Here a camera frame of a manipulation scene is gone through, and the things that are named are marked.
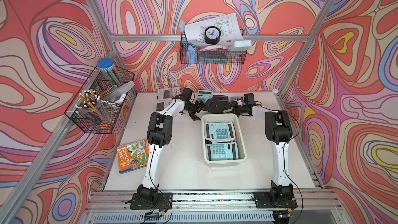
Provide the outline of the cream plastic storage box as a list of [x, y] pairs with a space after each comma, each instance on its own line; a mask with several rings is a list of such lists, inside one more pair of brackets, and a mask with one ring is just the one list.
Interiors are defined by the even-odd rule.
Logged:
[[234, 114], [202, 116], [204, 161], [209, 167], [236, 166], [247, 160], [245, 142]]

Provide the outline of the light blue calculator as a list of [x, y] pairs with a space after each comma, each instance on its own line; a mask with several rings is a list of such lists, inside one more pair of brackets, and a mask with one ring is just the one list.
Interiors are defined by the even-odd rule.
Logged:
[[204, 138], [212, 143], [232, 142], [236, 138], [232, 122], [205, 122]]

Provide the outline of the teal calculator with display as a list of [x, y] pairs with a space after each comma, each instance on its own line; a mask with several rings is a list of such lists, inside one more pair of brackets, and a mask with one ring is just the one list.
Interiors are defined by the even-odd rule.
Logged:
[[229, 102], [231, 103], [234, 101], [241, 101], [243, 103], [244, 97], [243, 96], [229, 96]]

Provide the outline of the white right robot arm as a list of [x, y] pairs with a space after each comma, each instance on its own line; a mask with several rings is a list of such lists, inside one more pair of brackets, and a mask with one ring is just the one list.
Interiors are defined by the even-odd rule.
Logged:
[[235, 100], [227, 110], [236, 116], [258, 117], [264, 121], [266, 138], [271, 142], [273, 154], [273, 179], [269, 190], [270, 203], [283, 207], [294, 203], [292, 180], [289, 176], [288, 148], [293, 131], [286, 111], [273, 110], [255, 101], [254, 94], [244, 94], [244, 101]]

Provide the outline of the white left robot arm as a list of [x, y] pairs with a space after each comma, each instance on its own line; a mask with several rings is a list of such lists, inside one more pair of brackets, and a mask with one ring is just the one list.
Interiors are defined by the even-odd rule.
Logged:
[[159, 200], [158, 164], [162, 157], [162, 151], [167, 146], [173, 134], [173, 118], [182, 112], [187, 112], [193, 121], [198, 121], [197, 116], [203, 105], [192, 100], [193, 91], [184, 88], [182, 93], [173, 97], [171, 103], [159, 112], [153, 112], [150, 116], [147, 139], [149, 143], [149, 160], [142, 183], [137, 188], [137, 196], [140, 200], [156, 204]]

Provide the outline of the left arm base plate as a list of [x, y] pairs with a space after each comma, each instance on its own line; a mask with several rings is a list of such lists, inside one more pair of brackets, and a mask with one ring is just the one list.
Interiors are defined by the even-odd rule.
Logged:
[[158, 197], [155, 200], [145, 200], [135, 193], [129, 205], [132, 210], [160, 209], [163, 211], [171, 208], [172, 200], [172, 193], [158, 193]]

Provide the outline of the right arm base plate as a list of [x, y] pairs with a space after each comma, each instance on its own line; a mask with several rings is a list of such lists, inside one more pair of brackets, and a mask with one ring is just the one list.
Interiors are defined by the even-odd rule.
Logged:
[[293, 194], [278, 194], [266, 191], [257, 191], [253, 193], [256, 208], [283, 208], [295, 209], [297, 202]]

